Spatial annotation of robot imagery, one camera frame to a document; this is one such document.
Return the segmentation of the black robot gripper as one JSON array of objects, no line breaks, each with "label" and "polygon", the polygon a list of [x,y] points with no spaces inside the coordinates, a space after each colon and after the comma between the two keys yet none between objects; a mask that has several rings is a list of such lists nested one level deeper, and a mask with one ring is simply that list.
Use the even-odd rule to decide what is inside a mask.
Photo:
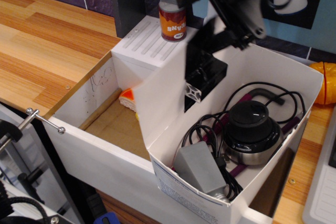
[{"label": "black robot gripper", "polygon": [[[198,0],[181,0],[187,6]],[[209,0],[225,29],[215,34],[217,18],[208,21],[188,42],[187,53],[213,54],[229,46],[244,50],[255,39],[264,39],[266,29],[261,0]]]}]

